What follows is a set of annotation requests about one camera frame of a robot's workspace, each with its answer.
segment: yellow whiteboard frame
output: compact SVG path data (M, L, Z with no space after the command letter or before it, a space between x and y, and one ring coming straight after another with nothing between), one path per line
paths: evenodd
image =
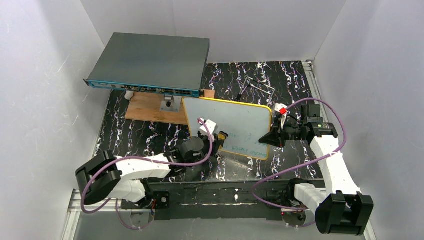
M187 119L188 130L190 131L190 136L191 136L192 135L192 129L190 128L190 121L189 121L189 116L187 115L187 108L186 108L186 105L184 104L185 98L187 98L187 97L185 96L185 97L182 98L182 105L184 106L185 118ZM238 105L245 105L245 106L267 109L269 111L268 126L271 127L271 122L272 122L273 116L272 116L272 110L268 106L258 105L258 104L253 104L253 103L238 102L238 101L221 100L221 99L215 99L215 98L209 98L209 97L199 97L199 98L204 99L204 100L215 101L215 102L222 102L222 103L229 103L229 104L236 104L236 105L238 104ZM232 151L227 151L227 150L224 150L224 149L221 149L220 151L226 152L226 153L229 153L229 154L235 154L235 155L243 156L243 157L246 157L246 158L251 158L251 159L255 158L255 159L258 159L258 160L262 160L262 161L268 160L268 158L270 157L270 146L269 145L266 147L267 158L256 158L256 157L252 157L252 156L248 156L248 155L244 155L244 154L240 154L240 153L235 153L235 152L232 152Z

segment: wooden plank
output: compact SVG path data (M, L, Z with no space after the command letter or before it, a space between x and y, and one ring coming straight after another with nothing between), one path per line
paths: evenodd
M204 90L206 98L215 98L214 90ZM164 96L156 93L134 92L125 119L188 125L183 103L179 112L160 111Z

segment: wooden board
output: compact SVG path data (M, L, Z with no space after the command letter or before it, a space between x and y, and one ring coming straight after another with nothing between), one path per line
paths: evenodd
M214 90L204 90L206 98L215 98ZM179 112L160 111L164 99L162 94L134 92L125 119L147 122L188 125L183 103Z
M248 158L268 159L269 145L259 139L270 131L271 109L263 105L209 98L182 99L191 136L197 136L198 118L212 120L228 134L222 151Z

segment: marble tabletop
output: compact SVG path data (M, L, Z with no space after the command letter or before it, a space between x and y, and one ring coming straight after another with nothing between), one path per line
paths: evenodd
M233 101L248 77L275 88L272 104L289 105L297 100L312 97L300 61L210 63L206 66L202 89L215 90L216 99ZM168 151L190 137L187 125L126 120L125 113L129 102L124 95L124 91L111 91L95 154L111 150L118 156L153 156ZM267 99L266 94L249 88L243 94L241 102L266 105ZM296 107L290 114L299 117L299 110L300 108ZM284 149L271 146L267 160L220 152L217 161L207 161L203 165L189 168L185 174L163 181L259 180L314 158L314 153L307 143L287 141ZM322 177L315 163L282 175L280 179Z

